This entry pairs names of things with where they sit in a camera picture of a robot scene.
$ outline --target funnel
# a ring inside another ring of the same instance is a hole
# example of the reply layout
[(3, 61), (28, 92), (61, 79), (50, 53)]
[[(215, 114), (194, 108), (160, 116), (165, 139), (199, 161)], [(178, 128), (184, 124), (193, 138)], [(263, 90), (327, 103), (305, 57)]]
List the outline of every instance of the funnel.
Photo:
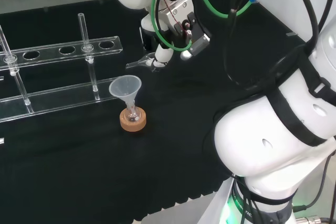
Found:
[(141, 80), (137, 76), (121, 76), (109, 86), (109, 91), (126, 103), (127, 108), (120, 113), (121, 126), (127, 131), (139, 131), (146, 125), (146, 113), (135, 106), (134, 99), (141, 87)]

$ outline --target black strap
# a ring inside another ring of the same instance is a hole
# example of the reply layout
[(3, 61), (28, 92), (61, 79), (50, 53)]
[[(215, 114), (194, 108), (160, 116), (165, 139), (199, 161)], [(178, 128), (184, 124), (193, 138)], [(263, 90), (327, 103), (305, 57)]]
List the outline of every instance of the black strap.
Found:
[(255, 194), (254, 192), (248, 190), (246, 183), (245, 183), (245, 179), (243, 177), (238, 177), (238, 180), (241, 182), (241, 183), (237, 183), (239, 190), (245, 197), (250, 198), (252, 201), (256, 201), (256, 202), (271, 205), (271, 206), (282, 205), (282, 204), (289, 202), (290, 200), (293, 199), (293, 197), (295, 196), (297, 192), (296, 190), (294, 194), (292, 194), (291, 196), (285, 199), (268, 199), (268, 198)]
[(309, 93), (315, 98), (321, 98), (336, 106), (336, 92), (331, 89), (331, 84), (321, 77), (305, 54), (300, 54), (298, 59), (299, 69), (306, 81)]
[(311, 147), (319, 146), (327, 141), (316, 136), (305, 127), (278, 88), (269, 92), (267, 98), (280, 121), (298, 140)]

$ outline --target green light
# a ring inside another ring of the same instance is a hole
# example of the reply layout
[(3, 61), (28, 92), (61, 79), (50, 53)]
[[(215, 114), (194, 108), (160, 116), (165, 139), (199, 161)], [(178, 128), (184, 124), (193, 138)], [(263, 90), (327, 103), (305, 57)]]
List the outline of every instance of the green light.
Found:
[(227, 220), (229, 219), (231, 214), (230, 206), (228, 203), (225, 204), (225, 206), (222, 209), (222, 213), (220, 214), (219, 224), (225, 224), (228, 223)]
[(239, 221), (236, 220), (234, 213), (232, 212), (232, 207), (236, 207), (236, 205), (232, 202), (232, 196), (230, 196), (228, 202), (222, 209), (220, 213), (219, 224), (238, 224)]

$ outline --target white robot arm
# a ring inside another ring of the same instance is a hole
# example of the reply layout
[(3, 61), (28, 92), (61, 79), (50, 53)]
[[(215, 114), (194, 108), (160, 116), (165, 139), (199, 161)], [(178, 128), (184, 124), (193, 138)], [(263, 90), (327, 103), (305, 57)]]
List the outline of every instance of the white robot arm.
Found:
[[(152, 0), (119, 0), (124, 6), (130, 9), (146, 8), (150, 12)], [(208, 35), (204, 33), (194, 16), (194, 6), (192, 0), (160, 0), (159, 3), (159, 23), (162, 31), (169, 37), (171, 35), (179, 37), (181, 41), (188, 42), (191, 37), (193, 45), (189, 50), (181, 53), (183, 60), (188, 60), (191, 56), (198, 54), (210, 42)], [(146, 50), (151, 50), (151, 38), (155, 36), (151, 22), (151, 15), (148, 14), (141, 20), (141, 38)], [(173, 50), (160, 41), (154, 54), (143, 57), (138, 62), (127, 64), (127, 68), (135, 66), (147, 66), (152, 69), (163, 68), (173, 56)]]
[[(151, 0), (119, 1), (131, 9), (150, 10)], [(168, 6), (176, 10), (175, 18), (180, 23), (193, 12), (191, 0), (169, 0)], [(162, 0), (159, 20), (163, 31), (176, 32), (175, 20)], [(142, 36), (153, 33), (149, 14), (141, 24), (145, 31)], [(206, 34), (199, 38), (205, 38), (208, 44)], [(172, 49), (159, 45), (154, 58), (145, 57), (140, 63), (164, 67), (172, 54)], [(190, 55), (190, 51), (182, 53), (185, 58)], [(215, 127), (215, 146), (225, 166), (234, 174), (244, 177), (246, 186), (254, 195), (273, 202), (281, 202), (292, 196), (304, 178), (336, 150), (336, 106), (314, 95), (324, 86), (330, 86), (336, 92), (336, 17), (320, 34), (309, 60), (322, 77), (321, 85), (309, 90), (305, 76), (301, 70), (297, 70), (279, 87), (279, 96), (284, 97), (282, 103), (291, 110), (291, 118), (296, 120), (294, 124), (286, 122), (281, 116), (282, 104), (277, 103), (277, 98), (261, 97), (231, 110)], [(293, 125), (299, 133), (293, 133)], [(310, 137), (320, 141), (320, 144), (311, 144)], [(239, 188), (235, 190), (235, 198), (231, 198), (231, 201), (237, 208), (232, 212), (239, 220), (243, 209), (239, 208), (241, 204), (237, 203), (237, 197), (242, 198), (243, 194)], [(293, 224), (296, 220), (290, 203), (285, 201), (273, 205), (257, 202), (256, 206), (275, 223), (277, 218), (280, 221), (279, 216), (282, 215), (282, 223)], [(251, 223), (251, 219), (246, 219), (245, 223)]]

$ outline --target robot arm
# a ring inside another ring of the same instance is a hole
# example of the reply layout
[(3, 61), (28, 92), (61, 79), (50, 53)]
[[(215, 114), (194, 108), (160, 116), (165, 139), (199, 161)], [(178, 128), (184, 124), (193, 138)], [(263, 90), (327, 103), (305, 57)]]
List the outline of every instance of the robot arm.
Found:
[[(124, 6), (130, 9), (143, 9), (146, 8), (151, 11), (152, 0), (119, 0)], [(172, 37), (178, 38), (179, 41), (183, 41), (186, 44), (192, 40), (192, 46), (181, 53), (183, 60), (188, 60), (191, 56), (197, 55), (205, 47), (208, 46), (210, 38), (204, 33), (198, 20), (194, 14), (194, 5), (192, 0), (158, 0), (159, 7), (157, 17), (161, 29), (172, 43)], [(127, 67), (133, 66), (147, 66), (152, 69), (163, 68), (172, 58), (173, 50), (168, 48), (155, 34), (151, 15), (148, 14), (141, 21), (141, 38), (146, 50), (151, 49), (151, 38), (156, 38), (159, 46), (155, 52), (154, 57), (145, 56), (138, 62), (133, 62), (127, 65)]]

